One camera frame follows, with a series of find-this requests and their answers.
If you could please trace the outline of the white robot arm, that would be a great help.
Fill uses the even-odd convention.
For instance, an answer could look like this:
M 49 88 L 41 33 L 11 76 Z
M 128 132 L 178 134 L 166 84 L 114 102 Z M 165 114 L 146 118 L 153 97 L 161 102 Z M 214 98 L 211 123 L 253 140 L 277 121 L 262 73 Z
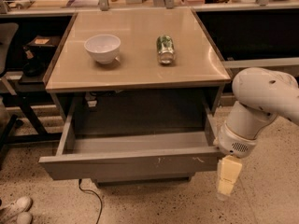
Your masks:
M 218 161 L 217 197 L 231 196 L 242 170 L 242 159 L 258 143 L 262 130 L 278 116 L 299 124 L 299 87 L 284 72 L 251 67 L 240 71 L 232 82 L 233 108 L 218 132 L 218 148 L 224 157 Z

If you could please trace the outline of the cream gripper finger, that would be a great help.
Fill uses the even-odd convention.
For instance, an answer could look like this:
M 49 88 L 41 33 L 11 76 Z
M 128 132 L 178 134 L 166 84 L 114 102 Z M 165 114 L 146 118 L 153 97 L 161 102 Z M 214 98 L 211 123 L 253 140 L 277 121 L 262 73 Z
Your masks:
M 242 170 L 242 161 L 232 155 L 227 155 L 218 162 L 217 166 L 217 197 L 227 200 L 234 189 L 235 183 Z

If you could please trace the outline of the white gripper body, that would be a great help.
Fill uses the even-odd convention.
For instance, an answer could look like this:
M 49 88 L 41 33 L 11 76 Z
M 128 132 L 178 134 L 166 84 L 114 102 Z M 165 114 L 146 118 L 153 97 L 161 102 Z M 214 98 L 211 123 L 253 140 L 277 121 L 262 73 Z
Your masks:
M 216 142 L 219 150 L 224 155 L 232 155 L 238 158 L 247 157 L 257 145 L 256 140 L 249 140 L 235 134 L 226 123 L 221 125 Z

